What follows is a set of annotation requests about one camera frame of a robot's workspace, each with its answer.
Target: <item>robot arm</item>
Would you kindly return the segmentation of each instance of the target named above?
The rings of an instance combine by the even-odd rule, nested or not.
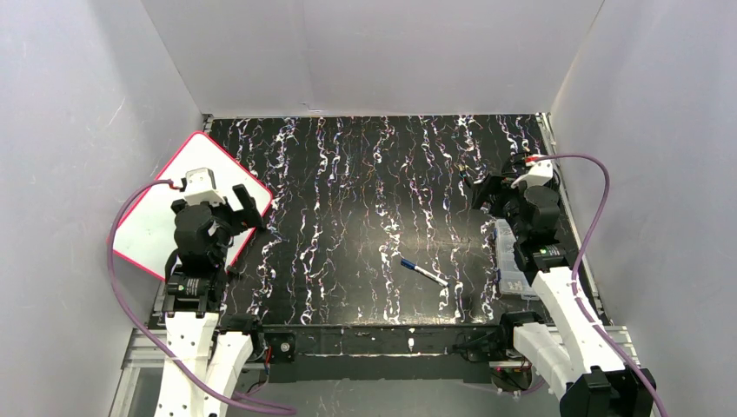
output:
[[[250,316],[221,320],[228,283],[225,259],[233,237],[251,227],[263,228],[263,219],[243,185],[234,187],[242,209],[233,210],[217,191],[209,169],[188,172],[182,184],[183,198],[171,205],[177,245],[172,256],[180,263],[171,262],[173,270],[167,271],[166,343],[199,380],[230,398],[254,350],[258,324]],[[227,407],[208,397],[169,357],[165,359],[156,417],[224,416]]]
[[[502,175],[487,175],[474,184],[461,172],[472,191],[471,207],[487,205],[491,215],[511,226],[517,267],[563,339],[562,347],[537,314],[507,313],[495,346],[502,352],[516,350],[532,362],[558,398],[562,417],[649,416],[652,395],[594,328],[601,321],[578,278],[571,281],[569,261],[575,251],[555,237],[561,211],[557,191],[548,186],[554,176],[552,163],[538,157],[512,156]],[[652,375],[639,371],[654,386]]]

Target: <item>black mount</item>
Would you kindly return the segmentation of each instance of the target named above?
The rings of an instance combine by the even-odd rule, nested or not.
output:
[[[212,171],[209,175],[214,188]],[[183,179],[182,183],[183,192],[187,182]],[[183,199],[171,203],[176,214],[176,250],[166,264],[163,313],[194,311],[203,315],[220,311],[229,280],[225,260],[233,238],[249,228],[266,229],[256,201],[245,186],[236,185],[233,192],[241,210],[233,210],[227,198],[224,204],[201,202],[190,206]],[[181,264],[174,267],[177,259]]]
[[[640,370],[655,387],[650,371]],[[561,398],[561,417],[648,417],[652,409],[653,397],[629,367],[611,372],[593,367],[590,374],[568,384]]]
[[[506,351],[514,349],[515,327],[525,323],[540,323],[545,321],[534,311],[505,313],[501,315],[499,326],[494,331],[470,341],[452,345],[453,352],[460,353],[469,362],[504,361]]]
[[[263,327],[258,318],[252,314],[225,315],[222,319],[220,319],[218,332],[221,334],[225,334],[228,332],[240,332],[243,334],[250,334],[254,352],[262,348],[262,344],[258,339],[258,335],[260,333],[263,333]]]

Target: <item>blue marker cap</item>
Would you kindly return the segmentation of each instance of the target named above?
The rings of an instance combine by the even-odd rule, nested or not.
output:
[[[409,269],[415,269],[415,264],[402,258],[402,266]]]

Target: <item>black table surface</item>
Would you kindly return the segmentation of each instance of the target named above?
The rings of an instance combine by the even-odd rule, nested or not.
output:
[[[513,153],[544,153],[533,115],[216,119],[209,134],[274,195],[269,232],[238,260],[228,313],[296,325],[548,318],[540,301],[499,293],[494,219],[468,209],[458,169],[481,178]]]

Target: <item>white bracket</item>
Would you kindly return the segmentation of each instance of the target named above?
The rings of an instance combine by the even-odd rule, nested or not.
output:
[[[533,363],[558,400],[566,393],[566,384],[575,382],[571,358],[550,334],[548,326],[526,323],[516,327],[515,349]]]
[[[241,332],[228,332],[217,336],[215,354],[210,361],[207,380],[208,387],[230,398],[236,389],[243,365],[253,353],[251,336]],[[204,416],[225,416],[228,405],[214,398],[204,400]]]
[[[520,182],[523,181],[527,183],[529,188],[535,185],[545,185],[548,181],[553,179],[552,161],[530,161],[527,162],[525,165],[529,168],[529,170],[527,173],[518,176],[517,179],[512,182],[511,187],[513,189],[516,189]]]
[[[548,308],[555,326],[558,327],[575,379],[590,373],[593,366],[600,367],[604,372],[625,368],[619,355],[594,330],[593,325],[601,326],[601,321],[595,319],[595,323],[590,323],[576,303],[576,299],[580,298],[588,313],[597,317],[588,298],[581,291],[580,283],[578,294],[574,296],[570,268],[552,268],[547,273],[538,272],[532,288]]]
[[[201,202],[213,205],[225,204],[225,198],[215,187],[215,177],[207,168],[192,169],[184,175],[187,187],[184,190],[184,201],[190,206]]]
[[[209,345],[219,314],[174,313],[166,317],[166,343],[177,359],[203,381],[207,373]],[[155,417],[202,417],[204,392],[167,356]]]

